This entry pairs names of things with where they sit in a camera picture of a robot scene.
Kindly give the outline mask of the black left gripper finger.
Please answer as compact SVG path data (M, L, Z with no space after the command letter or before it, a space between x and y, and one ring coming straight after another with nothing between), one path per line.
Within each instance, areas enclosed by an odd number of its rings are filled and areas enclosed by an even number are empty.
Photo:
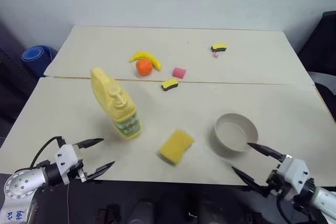
M104 141L103 138L91 138L77 143L79 149L81 148L90 148L100 142Z
M98 167L93 174L88 175L87 181L94 180L97 177L103 175L114 163L115 163L115 161L107 163L107 164L105 164L103 166Z

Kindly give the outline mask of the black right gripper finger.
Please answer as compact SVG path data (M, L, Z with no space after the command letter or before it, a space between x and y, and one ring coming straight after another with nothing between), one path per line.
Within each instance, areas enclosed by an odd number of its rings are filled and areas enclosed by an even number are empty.
M257 144L257 143L247 143L247 144L250 147L252 147L253 149L255 149L256 151L258 151L259 153L261 153L265 156L270 156L270 157L278 160L279 162L283 162L286 158L285 154L277 152L277 151L273 150L272 148L270 148L268 146L260 145L260 144Z
M252 190L256 191L263 197L267 197L269 195L268 187L261 186L257 184L253 178L242 172L241 170L237 169L236 167L232 166L233 171L238 175L238 177L248 185Z

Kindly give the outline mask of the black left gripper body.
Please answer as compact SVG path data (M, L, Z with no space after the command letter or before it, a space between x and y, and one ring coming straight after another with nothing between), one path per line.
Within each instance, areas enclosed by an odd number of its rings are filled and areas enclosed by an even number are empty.
M79 176L82 182L87 180L87 175L83 170L83 158L77 144L62 146L62 180L64 183L70 182L70 173L75 178Z

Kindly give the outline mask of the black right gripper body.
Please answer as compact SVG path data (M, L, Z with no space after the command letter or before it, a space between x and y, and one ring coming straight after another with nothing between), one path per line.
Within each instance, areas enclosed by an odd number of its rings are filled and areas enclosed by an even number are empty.
M266 180L270 191L274 191L277 196L284 200L292 200L295 196L295 187L293 185L295 178L294 159L285 154L269 154L269 156L280 162Z

